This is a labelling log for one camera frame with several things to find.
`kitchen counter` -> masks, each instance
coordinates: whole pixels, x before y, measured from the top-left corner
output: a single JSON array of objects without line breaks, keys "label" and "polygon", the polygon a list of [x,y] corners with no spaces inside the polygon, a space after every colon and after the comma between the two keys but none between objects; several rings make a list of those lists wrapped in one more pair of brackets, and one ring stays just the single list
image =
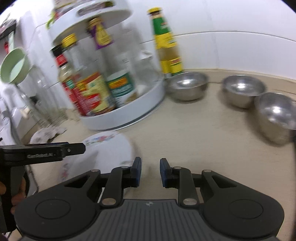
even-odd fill
[{"label": "kitchen counter", "polygon": [[[131,140],[143,162],[140,187],[131,189],[126,198],[177,198],[176,189],[162,187],[159,160],[165,157],[171,166],[186,167],[192,173],[211,169],[273,197],[285,211],[278,238],[290,240],[296,200],[293,145],[279,147],[269,143],[258,132],[252,110],[234,108],[225,102],[219,82],[232,72],[207,74],[212,83],[204,99],[178,103],[166,97],[150,116],[119,131]],[[290,87],[296,91],[293,81],[262,78],[269,88],[288,91],[286,94],[296,99]],[[67,120],[62,126],[68,130],[54,142],[81,142],[96,133],[74,120]],[[60,167],[61,162],[33,165],[42,190],[58,183]]]}]

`green bowl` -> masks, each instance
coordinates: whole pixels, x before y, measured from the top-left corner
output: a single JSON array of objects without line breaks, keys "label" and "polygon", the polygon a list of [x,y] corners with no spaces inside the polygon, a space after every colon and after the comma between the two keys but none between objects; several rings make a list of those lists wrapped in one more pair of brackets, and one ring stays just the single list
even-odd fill
[{"label": "green bowl", "polygon": [[3,83],[19,84],[29,73],[31,67],[30,60],[23,48],[13,49],[4,58],[0,75]]}]

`white container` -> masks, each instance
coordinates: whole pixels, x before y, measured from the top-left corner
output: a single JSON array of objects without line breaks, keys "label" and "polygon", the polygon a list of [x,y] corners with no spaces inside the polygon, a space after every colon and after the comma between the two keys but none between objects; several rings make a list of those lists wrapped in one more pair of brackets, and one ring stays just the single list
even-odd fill
[{"label": "white container", "polygon": [[49,34],[54,45],[60,44],[62,39],[75,33],[78,40],[89,36],[87,33],[88,22],[100,16],[105,27],[112,27],[130,15],[131,11],[125,0],[112,0],[114,6],[100,9],[102,1],[92,0],[81,4],[57,19],[50,27]]},{"label": "white container", "polygon": [[90,130],[122,129],[147,117],[156,109],[164,96],[164,82],[159,80],[150,91],[125,106],[102,115],[81,116],[80,119]]}]

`metal bowl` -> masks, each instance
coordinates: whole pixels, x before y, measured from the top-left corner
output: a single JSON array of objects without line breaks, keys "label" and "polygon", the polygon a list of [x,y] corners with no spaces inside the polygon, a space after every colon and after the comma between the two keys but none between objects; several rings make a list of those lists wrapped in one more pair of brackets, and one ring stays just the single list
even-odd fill
[{"label": "metal bowl", "polygon": [[207,84],[207,76],[204,74],[185,72],[167,80],[167,92],[174,99],[191,101],[204,97]]},{"label": "metal bowl", "polygon": [[263,82],[247,75],[225,78],[222,88],[232,105],[245,109],[249,109],[254,103],[254,98],[266,90]]},{"label": "metal bowl", "polygon": [[267,92],[255,98],[255,108],[262,133],[276,144],[291,140],[296,130],[296,106],[289,97]]}]

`human hand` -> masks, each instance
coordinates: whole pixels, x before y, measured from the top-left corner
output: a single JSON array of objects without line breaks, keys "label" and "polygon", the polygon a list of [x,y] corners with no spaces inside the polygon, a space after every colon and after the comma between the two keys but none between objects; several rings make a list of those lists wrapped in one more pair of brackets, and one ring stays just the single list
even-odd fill
[{"label": "human hand", "polygon": [[[25,197],[26,197],[25,190],[26,190],[26,180],[24,178],[22,178],[22,182],[20,184],[20,189],[19,189],[18,194],[16,194],[11,199],[11,204],[13,205],[13,207],[11,208],[10,212],[12,214],[15,213],[16,205],[18,205],[22,200],[25,199]],[[0,195],[3,195],[5,192],[6,192],[5,185],[2,182],[0,182]]]}]

